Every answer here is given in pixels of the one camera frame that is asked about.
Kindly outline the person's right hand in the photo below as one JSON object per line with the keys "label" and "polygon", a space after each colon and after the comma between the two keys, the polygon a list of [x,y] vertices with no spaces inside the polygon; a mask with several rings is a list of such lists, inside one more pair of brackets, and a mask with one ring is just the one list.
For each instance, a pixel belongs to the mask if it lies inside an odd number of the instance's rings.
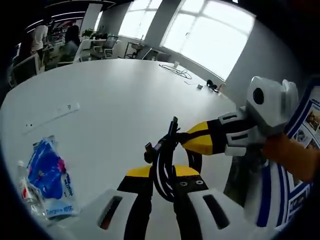
{"label": "person's right hand", "polygon": [[317,168],[317,151],[304,148],[284,133],[268,137],[262,153],[267,159],[280,164],[296,179],[309,182]]}

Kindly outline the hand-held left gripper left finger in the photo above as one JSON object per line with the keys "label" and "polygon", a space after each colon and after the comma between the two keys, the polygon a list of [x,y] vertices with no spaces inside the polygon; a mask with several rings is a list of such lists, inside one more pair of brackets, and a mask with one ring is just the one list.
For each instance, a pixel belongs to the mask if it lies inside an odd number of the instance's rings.
{"label": "hand-held left gripper left finger", "polygon": [[129,170],[82,212],[83,240],[144,240],[152,211],[150,165]]}

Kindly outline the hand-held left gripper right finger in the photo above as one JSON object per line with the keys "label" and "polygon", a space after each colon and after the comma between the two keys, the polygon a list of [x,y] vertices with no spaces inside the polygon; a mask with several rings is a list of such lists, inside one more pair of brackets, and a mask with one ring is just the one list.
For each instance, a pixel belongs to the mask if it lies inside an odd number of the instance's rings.
{"label": "hand-held left gripper right finger", "polygon": [[195,169],[175,165],[173,207],[182,240],[248,240],[243,209],[222,192],[208,188]]}

